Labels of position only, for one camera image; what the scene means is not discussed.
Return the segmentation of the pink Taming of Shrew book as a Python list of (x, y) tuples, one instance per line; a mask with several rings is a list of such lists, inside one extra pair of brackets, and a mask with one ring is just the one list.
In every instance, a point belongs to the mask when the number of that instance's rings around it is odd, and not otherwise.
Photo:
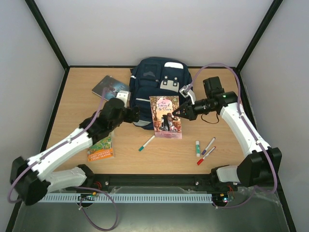
[(157, 138), (182, 139), (182, 124), (173, 112), (180, 106), (179, 96), (150, 96), (154, 135)]

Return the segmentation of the navy blue student backpack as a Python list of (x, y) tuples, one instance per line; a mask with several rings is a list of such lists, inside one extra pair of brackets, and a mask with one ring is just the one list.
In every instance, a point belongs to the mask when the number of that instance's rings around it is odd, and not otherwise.
[(151, 96), (178, 96), (180, 104), (185, 102), (179, 90), (192, 82), (188, 66), (176, 59), (149, 57), (131, 69), (129, 82), (129, 106), (137, 106), (140, 118), (134, 125), (153, 130)]

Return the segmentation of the orange Treehouse book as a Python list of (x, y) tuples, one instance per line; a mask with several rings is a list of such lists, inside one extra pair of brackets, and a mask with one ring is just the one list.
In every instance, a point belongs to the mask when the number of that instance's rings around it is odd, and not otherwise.
[(89, 162), (114, 158), (112, 137), (101, 139), (96, 144), (87, 149), (87, 159)]

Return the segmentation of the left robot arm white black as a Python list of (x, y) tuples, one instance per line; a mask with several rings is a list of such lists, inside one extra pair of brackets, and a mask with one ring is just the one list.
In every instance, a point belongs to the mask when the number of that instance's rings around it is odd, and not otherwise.
[(56, 145), (28, 159), (17, 157), (12, 162), (9, 191), (15, 190), (19, 201), (25, 205), (33, 205), (51, 191), (81, 186), (90, 175), (89, 168), (78, 166), (60, 172), (55, 172), (55, 169), (75, 154), (109, 136), (123, 122), (137, 122), (139, 117), (137, 106), (127, 107), (119, 98), (101, 102), (91, 117)]

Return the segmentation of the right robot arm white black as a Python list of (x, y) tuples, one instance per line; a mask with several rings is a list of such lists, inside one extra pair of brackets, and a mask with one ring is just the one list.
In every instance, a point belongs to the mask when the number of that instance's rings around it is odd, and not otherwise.
[(242, 149), (244, 160), (238, 166), (225, 165), (211, 170), (211, 185), (222, 189), (228, 182), (244, 187), (260, 185), (272, 180), (278, 183), (277, 173), (282, 153), (272, 148), (257, 132), (244, 112), (235, 92), (226, 92), (219, 77), (203, 81), (206, 98), (196, 100), (194, 92), (184, 86), (179, 93), (187, 99), (173, 115), (195, 120), (198, 115), (216, 112), (232, 130)]

